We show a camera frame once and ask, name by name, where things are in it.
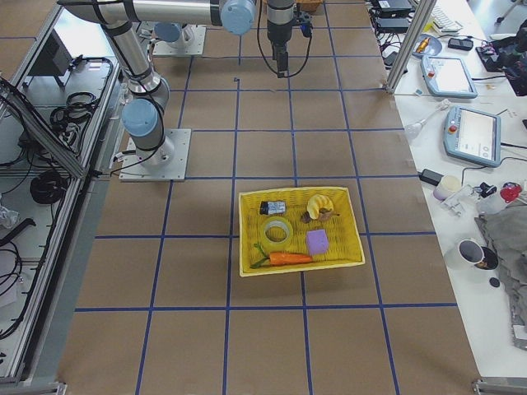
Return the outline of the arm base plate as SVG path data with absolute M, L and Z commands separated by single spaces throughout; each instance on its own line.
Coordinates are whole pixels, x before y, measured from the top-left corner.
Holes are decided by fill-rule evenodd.
M 149 156 L 141 150 L 124 157 L 124 170 L 119 172 L 119 179 L 123 182 L 184 181 L 190 140 L 189 128 L 167 128 L 165 142 L 150 159 L 139 164 Z
M 159 22 L 154 26 L 156 57 L 189 57 L 203 54 L 206 26 Z

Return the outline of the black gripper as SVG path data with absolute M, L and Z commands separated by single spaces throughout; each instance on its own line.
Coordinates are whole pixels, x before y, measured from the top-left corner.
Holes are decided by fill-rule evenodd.
M 273 60 L 277 66 L 277 76 L 285 77 L 289 69 L 289 55 L 287 52 L 287 44 L 280 42 L 272 42 Z

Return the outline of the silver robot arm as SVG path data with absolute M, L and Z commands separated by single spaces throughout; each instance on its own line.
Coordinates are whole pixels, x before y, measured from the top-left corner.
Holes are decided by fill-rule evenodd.
M 311 37 L 310 19 L 304 19 L 293 1 L 159 1 L 156 5 L 161 13 L 149 16 L 161 28 L 156 35 L 166 42 L 176 42 L 183 34 L 175 27 L 193 25 L 221 26 L 233 35 L 246 34 L 254 23 L 261 26 L 263 7 L 267 8 L 267 37 L 271 44 L 272 59 L 276 66 L 268 69 L 278 78 L 291 78 L 287 43 L 293 28 L 300 26 L 307 38 Z
M 166 79 L 133 31 L 140 22 L 221 26 L 233 35 L 245 34 L 253 24 L 253 1 L 59 1 L 74 16 L 100 25 L 133 95 L 121 121 L 132 138 L 138 164 L 146 169 L 167 165 L 175 144 L 166 136 L 164 113 L 170 97 Z

